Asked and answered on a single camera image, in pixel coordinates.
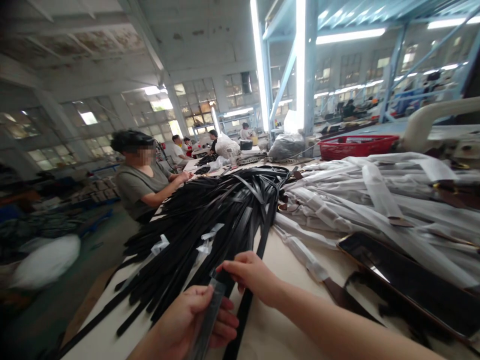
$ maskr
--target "worker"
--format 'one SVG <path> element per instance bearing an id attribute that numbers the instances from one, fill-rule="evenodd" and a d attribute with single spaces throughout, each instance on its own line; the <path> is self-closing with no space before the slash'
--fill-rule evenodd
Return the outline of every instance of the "worker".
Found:
<path id="1" fill-rule="evenodd" d="M 172 174 L 154 159 L 153 137 L 135 130 L 113 134 L 110 146 L 125 157 L 115 176 L 121 203 L 140 224 L 150 221 L 162 202 L 193 174 Z"/>
<path id="2" fill-rule="evenodd" d="M 215 146 L 217 145 L 217 140 L 219 138 L 219 133 L 217 132 L 217 130 L 210 130 L 208 132 L 208 134 L 210 135 L 210 140 L 213 141 L 211 143 L 211 147 L 210 147 L 210 151 L 208 152 L 208 155 L 213 155 L 213 154 L 216 154 Z"/>
<path id="3" fill-rule="evenodd" d="M 233 261 L 224 261 L 216 269 L 221 270 L 238 283 L 241 293 L 249 289 L 262 303 L 289 318 L 329 359 L 442 359 L 407 337 L 281 281 L 253 251 L 239 253 Z M 192 286 L 180 294 L 128 360 L 184 359 L 197 321 L 209 306 L 213 292 L 211 286 Z M 210 338 L 211 348 L 223 347 L 236 337 L 239 320 L 229 312 L 233 308 L 234 304 L 224 297 Z"/>
<path id="4" fill-rule="evenodd" d="M 183 144 L 181 145 L 182 150 L 185 152 L 185 155 L 189 158 L 192 157 L 192 141 L 189 137 L 183 138 Z"/>
<path id="5" fill-rule="evenodd" d="M 177 167 L 184 167 L 192 159 L 185 155 L 180 135 L 173 135 L 171 140 L 173 141 L 173 155 L 171 158 Z"/>
<path id="6" fill-rule="evenodd" d="M 241 125 L 242 129 L 240 130 L 240 139 L 242 140 L 250 140 L 250 138 L 252 137 L 252 132 L 249 131 L 249 123 L 248 122 L 244 122 L 242 125 Z"/>

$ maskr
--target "white shirt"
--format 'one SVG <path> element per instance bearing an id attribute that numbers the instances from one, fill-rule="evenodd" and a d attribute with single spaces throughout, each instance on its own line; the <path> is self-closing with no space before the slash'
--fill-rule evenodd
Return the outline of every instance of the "white shirt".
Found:
<path id="1" fill-rule="evenodd" d="M 173 144 L 173 154 L 171 158 L 175 165 L 178 165 L 182 162 L 183 159 L 180 157 L 180 155 L 185 155 L 184 151 L 177 144 Z"/>
<path id="2" fill-rule="evenodd" d="M 248 140 L 250 136 L 250 132 L 248 129 L 242 129 L 240 130 L 240 139 L 242 140 Z"/>

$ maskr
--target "basket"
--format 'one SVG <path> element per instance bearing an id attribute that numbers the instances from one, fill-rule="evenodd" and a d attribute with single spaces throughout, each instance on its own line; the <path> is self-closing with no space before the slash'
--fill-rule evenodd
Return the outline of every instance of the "basket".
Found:
<path id="1" fill-rule="evenodd" d="M 321 159 L 325 161 L 343 158 L 367 157 L 373 154 L 386 154 L 399 139 L 392 135 L 339 136 L 320 141 Z"/>

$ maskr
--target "dark hair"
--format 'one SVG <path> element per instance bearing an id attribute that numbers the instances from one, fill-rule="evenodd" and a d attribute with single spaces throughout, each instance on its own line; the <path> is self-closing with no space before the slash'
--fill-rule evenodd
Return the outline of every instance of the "dark hair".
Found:
<path id="1" fill-rule="evenodd" d="M 112 136 L 110 146 L 120 154 L 134 153 L 141 146 L 151 147 L 155 144 L 153 137 L 137 130 L 120 130 L 114 132 Z"/>

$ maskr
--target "black phone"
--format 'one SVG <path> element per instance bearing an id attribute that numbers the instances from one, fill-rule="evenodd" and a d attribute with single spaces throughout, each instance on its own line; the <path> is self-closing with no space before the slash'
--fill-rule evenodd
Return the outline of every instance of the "black phone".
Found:
<path id="1" fill-rule="evenodd" d="M 480 299 L 368 235 L 354 233 L 337 246 L 461 342 L 478 341 Z"/>

